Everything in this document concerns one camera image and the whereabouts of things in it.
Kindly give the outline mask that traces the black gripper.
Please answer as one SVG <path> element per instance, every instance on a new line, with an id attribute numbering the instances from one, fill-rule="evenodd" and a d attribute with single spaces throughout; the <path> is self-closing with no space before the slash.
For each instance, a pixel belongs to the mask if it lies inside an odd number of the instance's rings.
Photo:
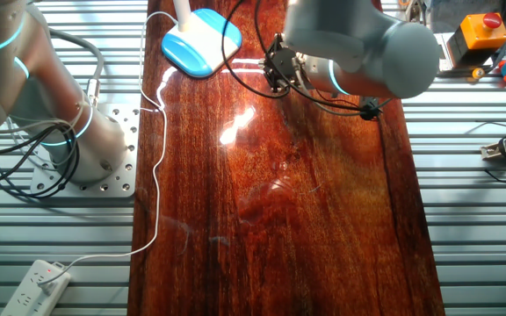
<path id="1" fill-rule="evenodd" d="M 271 92 L 278 93 L 290 86 L 305 89 L 305 80 L 297 54 L 284 45 L 281 33 L 276 33 L 267 55 L 259 60 L 259 68 L 267 74 Z"/>

